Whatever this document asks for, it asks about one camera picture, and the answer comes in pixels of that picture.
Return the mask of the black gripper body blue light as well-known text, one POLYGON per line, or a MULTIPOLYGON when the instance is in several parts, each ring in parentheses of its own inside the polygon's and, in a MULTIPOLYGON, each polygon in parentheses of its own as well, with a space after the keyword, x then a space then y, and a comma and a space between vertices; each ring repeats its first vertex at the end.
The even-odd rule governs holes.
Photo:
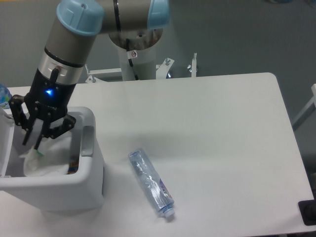
POLYGON ((50 115, 50 121, 54 122, 66 115, 67 105, 76 85, 58 83, 59 75, 58 68, 52 70, 49 78, 39 70, 36 71, 31 89, 25 96, 30 116, 45 120, 50 115))

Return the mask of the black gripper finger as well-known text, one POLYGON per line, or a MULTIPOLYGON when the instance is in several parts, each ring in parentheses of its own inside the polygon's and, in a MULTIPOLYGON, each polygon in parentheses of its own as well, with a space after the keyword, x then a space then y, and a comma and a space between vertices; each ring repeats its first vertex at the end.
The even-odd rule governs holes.
POLYGON ((74 128, 76 124, 76 119, 71 115, 66 115, 63 118, 63 122, 61 125, 51 128, 52 123, 52 115, 47 115, 45 119, 43 120, 43 125, 40 131, 40 134, 37 138, 37 141, 34 145, 34 149, 37 150, 40 146, 42 138, 51 138, 55 139, 67 131, 70 131, 72 128, 74 128))
POLYGON ((22 104, 24 103, 24 96, 20 95, 13 95, 9 100, 9 106, 12 112, 12 116, 14 122, 17 126, 20 126, 23 130, 26 131, 24 140, 22 145, 26 145, 30 135, 33 131, 33 126, 37 119, 37 108, 33 107, 29 111, 29 118, 26 117, 23 109, 22 104))

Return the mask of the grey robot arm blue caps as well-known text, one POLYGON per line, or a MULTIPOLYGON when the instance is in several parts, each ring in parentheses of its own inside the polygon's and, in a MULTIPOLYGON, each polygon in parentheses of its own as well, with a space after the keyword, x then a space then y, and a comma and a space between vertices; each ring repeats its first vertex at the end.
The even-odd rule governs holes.
POLYGON ((75 126, 67 105, 98 34, 157 30, 169 20, 166 0, 61 1, 30 91, 9 100, 15 124, 25 131, 23 145, 36 120, 42 128, 34 149, 75 126))

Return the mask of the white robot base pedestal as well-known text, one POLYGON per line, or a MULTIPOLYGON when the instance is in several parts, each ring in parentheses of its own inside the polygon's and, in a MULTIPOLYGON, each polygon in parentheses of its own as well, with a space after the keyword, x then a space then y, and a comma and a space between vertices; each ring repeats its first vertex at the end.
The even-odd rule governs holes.
POLYGON ((156 47, 163 29, 109 33, 123 81, 156 79, 156 47))

